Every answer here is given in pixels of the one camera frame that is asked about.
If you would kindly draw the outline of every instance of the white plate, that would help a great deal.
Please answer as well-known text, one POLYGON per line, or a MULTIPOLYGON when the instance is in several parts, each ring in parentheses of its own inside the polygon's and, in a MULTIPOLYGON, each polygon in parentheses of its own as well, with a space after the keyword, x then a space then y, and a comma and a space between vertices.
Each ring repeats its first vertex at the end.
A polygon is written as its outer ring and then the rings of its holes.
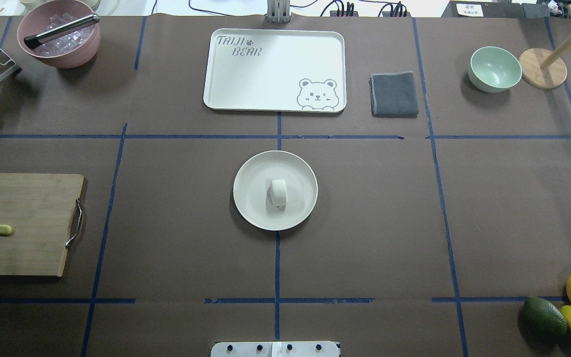
POLYGON ((204 104, 211 109, 338 113, 345 43, 337 32, 219 29, 211 35, 204 104))
POLYGON ((287 151, 265 151, 252 156, 237 172, 233 198, 241 215, 268 231, 292 228, 310 215, 317 203, 317 177, 302 158, 287 151), (284 179, 287 205, 272 205, 270 181, 284 179))

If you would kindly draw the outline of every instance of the cutting board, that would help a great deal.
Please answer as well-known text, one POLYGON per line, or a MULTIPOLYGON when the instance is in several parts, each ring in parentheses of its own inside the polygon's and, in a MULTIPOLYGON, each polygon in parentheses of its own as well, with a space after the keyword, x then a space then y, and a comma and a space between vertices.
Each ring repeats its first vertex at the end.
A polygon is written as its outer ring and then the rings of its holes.
POLYGON ((62 276, 65 243, 84 178, 76 174, 0 174, 0 275, 62 276))

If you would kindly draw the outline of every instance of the brown table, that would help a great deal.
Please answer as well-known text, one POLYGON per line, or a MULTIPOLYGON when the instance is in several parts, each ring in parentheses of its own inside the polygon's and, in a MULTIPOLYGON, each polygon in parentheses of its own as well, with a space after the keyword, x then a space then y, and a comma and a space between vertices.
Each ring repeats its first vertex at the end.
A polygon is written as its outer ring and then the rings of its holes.
POLYGON ((208 356, 218 341, 340 341, 343 356, 571 356, 522 328, 527 296, 561 305, 571 273, 567 86, 487 94, 476 48, 515 55, 571 33, 555 18, 102 19, 90 63, 57 70, 16 43, 0 84, 0 172, 86 177, 62 278, 0 277, 0 356, 208 356), (335 30, 339 115, 215 112, 211 33, 335 30), (368 79, 412 70, 420 114, 374 118, 368 79), (306 160, 315 210, 273 233, 235 208, 236 171, 274 149, 306 160))

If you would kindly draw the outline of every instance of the green bowl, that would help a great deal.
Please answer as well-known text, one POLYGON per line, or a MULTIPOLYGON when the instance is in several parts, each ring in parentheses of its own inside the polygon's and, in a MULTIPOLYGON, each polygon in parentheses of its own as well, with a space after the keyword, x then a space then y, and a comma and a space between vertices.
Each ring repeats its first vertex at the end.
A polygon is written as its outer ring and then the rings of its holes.
POLYGON ((482 47, 471 56, 468 77, 479 90, 498 93, 519 83, 521 64, 503 48, 482 47))

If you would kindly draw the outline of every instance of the folded cloth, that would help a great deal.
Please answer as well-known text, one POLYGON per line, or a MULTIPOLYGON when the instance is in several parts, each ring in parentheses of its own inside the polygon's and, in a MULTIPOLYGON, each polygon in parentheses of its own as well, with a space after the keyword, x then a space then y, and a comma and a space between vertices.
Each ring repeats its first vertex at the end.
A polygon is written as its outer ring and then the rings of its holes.
POLYGON ((369 79, 371 113, 383 117, 417 116, 413 72, 374 73, 369 79))

